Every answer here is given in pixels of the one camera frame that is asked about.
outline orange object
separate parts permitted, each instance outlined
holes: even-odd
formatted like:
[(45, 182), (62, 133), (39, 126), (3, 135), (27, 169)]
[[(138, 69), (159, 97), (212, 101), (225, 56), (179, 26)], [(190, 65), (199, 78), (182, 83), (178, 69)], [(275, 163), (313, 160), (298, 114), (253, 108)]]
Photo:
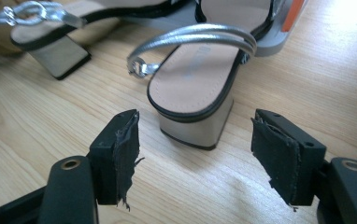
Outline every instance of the orange object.
[(283, 26), (281, 27), (281, 32), (289, 32), (292, 29), (303, 4), (304, 0), (293, 0), (286, 21), (284, 21)]

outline wood grain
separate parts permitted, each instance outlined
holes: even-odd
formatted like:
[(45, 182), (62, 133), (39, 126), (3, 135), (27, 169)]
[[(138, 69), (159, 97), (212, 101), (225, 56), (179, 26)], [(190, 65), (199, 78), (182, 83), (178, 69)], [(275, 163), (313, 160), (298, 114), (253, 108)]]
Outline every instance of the wood grain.
[(126, 56), (160, 33), (115, 20), (75, 32), (93, 59), (64, 81), (28, 54), (0, 57), (0, 205), (44, 186), (55, 162), (85, 155), (114, 115), (136, 108), (146, 159), (128, 193), (132, 209), (99, 206), (101, 223), (316, 223), (317, 199), (295, 213), (269, 187), (250, 152), (250, 118), (256, 108), (275, 111), (328, 146), (327, 160), (357, 160), (357, 4), (309, 1), (280, 53), (240, 67), (212, 151), (164, 136), (148, 80), (127, 75)]

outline wooden floor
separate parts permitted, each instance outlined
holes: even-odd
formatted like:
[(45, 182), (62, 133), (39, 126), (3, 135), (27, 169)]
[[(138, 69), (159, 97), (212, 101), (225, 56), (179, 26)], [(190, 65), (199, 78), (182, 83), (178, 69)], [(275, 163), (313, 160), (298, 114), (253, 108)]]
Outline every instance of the wooden floor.
[[(116, 20), (74, 33), (92, 60), (57, 81), (29, 54), (0, 57), (0, 205), (45, 186), (51, 166), (86, 155), (111, 118), (140, 112), (140, 156), (121, 205), (99, 206), (101, 223), (316, 223), (270, 188), (250, 152), (256, 108), (271, 110), (328, 146), (326, 160), (357, 160), (357, 2), (308, 1), (284, 49), (240, 67), (235, 104), (216, 149), (177, 143), (159, 130), (149, 80), (130, 77), (126, 56), (161, 31)], [(147, 54), (158, 62), (168, 49)]]

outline sandal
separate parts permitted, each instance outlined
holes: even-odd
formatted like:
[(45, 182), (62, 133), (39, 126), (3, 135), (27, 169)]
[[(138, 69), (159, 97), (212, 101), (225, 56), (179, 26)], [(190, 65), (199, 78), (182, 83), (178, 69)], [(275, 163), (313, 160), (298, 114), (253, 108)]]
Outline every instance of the sandal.
[[(154, 37), (128, 56), (131, 75), (153, 75), (148, 98), (159, 112), (163, 133), (191, 147), (216, 147), (233, 105), (236, 70), (254, 55), (254, 37), (261, 37), (270, 27), (277, 2), (203, 0), (197, 12), (207, 22), (218, 23), (196, 24)], [(170, 45), (179, 47), (162, 64), (146, 64), (138, 57)]]
[[(25, 2), (5, 7), (0, 23), (18, 25), (11, 40), (28, 51), (56, 79), (63, 79), (91, 59), (88, 51), (66, 34), (86, 23), (112, 17), (156, 18), (167, 15), (184, 4), (184, 0), (92, 0), (64, 6), (51, 2)], [(35, 14), (28, 20), (21, 15)]]

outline beige insole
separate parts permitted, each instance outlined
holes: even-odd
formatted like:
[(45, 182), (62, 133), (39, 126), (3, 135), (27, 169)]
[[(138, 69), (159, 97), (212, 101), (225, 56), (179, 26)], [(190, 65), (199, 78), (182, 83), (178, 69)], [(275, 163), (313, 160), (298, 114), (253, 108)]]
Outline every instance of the beige insole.
[[(157, 6), (163, 2), (166, 0), (92, 0), (69, 3), (63, 5), (63, 9), (82, 17), (108, 8)], [(44, 21), (35, 26), (16, 26), (11, 32), (11, 38), (19, 44), (25, 44), (35, 41), (61, 26), (63, 26), (61, 22), (54, 21)]]
[[(207, 22), (225, 23), (252, 31), (264, 23), (270, 0), (202, 0)], [(150, 82), (150, 98), (176, 113), (199, 112), (220, 94), (238, 49), (218, 44), (180, 46)]]

